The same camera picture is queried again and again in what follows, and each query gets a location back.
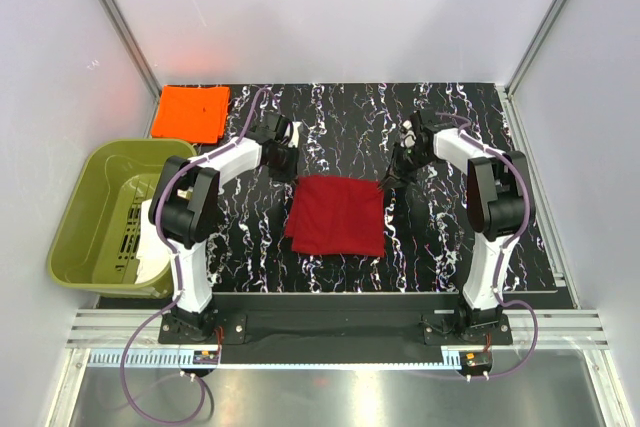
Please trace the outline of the red t shirt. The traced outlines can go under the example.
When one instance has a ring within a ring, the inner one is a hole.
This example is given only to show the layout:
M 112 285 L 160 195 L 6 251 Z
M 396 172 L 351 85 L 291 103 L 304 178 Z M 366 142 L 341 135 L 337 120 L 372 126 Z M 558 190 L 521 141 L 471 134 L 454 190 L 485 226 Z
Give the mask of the red t shirt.
M 369 180 L 301 177 L 285 236 L 292 240 L 291 249 L 298 254 L 382 257 L 384 192 Z

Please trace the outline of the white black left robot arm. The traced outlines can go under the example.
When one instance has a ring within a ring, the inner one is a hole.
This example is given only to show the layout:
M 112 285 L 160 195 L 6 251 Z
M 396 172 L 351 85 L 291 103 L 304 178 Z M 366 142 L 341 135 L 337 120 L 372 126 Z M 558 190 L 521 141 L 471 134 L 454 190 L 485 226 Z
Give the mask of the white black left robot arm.
M 206 260 L 220 190 L 262 168 L 276 182 L 294 181 L 301 131 L 301 122 L 268 113 L 260 124 L 209 153 L 167 159 L 148 211 L 148 221 L 168 249 L 174 287 L 162 313 L 160 342 L 204 343 L 221 335 Z

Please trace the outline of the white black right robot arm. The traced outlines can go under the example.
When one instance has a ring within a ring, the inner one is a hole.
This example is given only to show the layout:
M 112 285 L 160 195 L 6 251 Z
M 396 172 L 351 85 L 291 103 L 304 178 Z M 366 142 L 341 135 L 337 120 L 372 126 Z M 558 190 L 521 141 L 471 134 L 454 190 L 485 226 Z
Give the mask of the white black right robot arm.
M 432 162 L 447 162 L 466 176 L 466 212 L 475 232 L 472 262 L 454 319 L 441 334 L 472 344 L 500 328 L 508 264 L 536 207 L 525 154 L 471 137 L 469 125 L 454 114 L 412 113 L 400 127 L 379 188 L 404 188 Z

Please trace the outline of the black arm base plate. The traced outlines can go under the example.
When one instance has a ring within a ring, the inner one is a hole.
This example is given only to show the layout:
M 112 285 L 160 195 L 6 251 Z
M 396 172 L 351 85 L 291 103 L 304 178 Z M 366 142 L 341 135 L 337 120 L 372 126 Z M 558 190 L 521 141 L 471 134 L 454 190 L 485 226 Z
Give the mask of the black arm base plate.
M 512 345 L 506 317 L 483 333 L 456 322 L 455 293 L 217 293 L 201 314 L 164 316 L 162 343 L 222 343 L 225 365 L 426 364 L 443 347 Z

